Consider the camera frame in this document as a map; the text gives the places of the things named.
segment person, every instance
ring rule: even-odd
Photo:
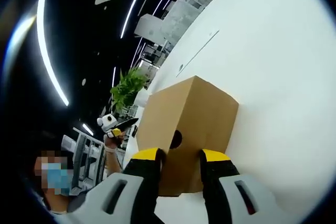
[[[25,166],[21,171],[24,171],[28,186],[33,189],[33,194],[50,213],[66,214],[69,204],[76,199],[76,196],[69,195],[74,169],[73,154],[69,151],[57,151],[56,146],[59,144],[57,137],[48,132],[34,132],[28,135],[28,139],[31,140],[30,148],[33,146],[36,150],[30,150],[30,155],[23,155],[18,162]],[[106,155],[108,176],[121,172],[115,152],[124,137],[125,132],[116,138],[104,136],[105,147],[110,150]]]

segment white table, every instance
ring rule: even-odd
[[[335,69],[335,26],[319,0],[213,0],[149,90],[198,75],[232,95],[240,107],[226,154],[300,217],[335,177]],[[130,139],[125,160],[137,150]],[[157,203],[166,223],[207,222],[200,194]]]

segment potted plant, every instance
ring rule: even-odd
[[[147,93],[144,89],[146,82],[147,77],[140,74],[137,68],[131,68],[125,76],[120,71],[119,84],[110,90],[112,106],[116,107],[116,111],[120,112],[122,108],[133,105],[139,91]]]

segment brown cardboard box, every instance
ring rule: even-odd
[[[159,195],[201,191],[199,151],[225,152],[238,103],[211,83],[194,76],[150,96],[136,134],[139,150],[158,147],[167,156]],[[179,144],[178,132],[182,135]]]

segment face mask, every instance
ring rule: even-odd
[[[42,167],[47,171],[48,188],[54,188],[56,195],[69,196],[73,171],[61,169],[60,163],[43,164]]]

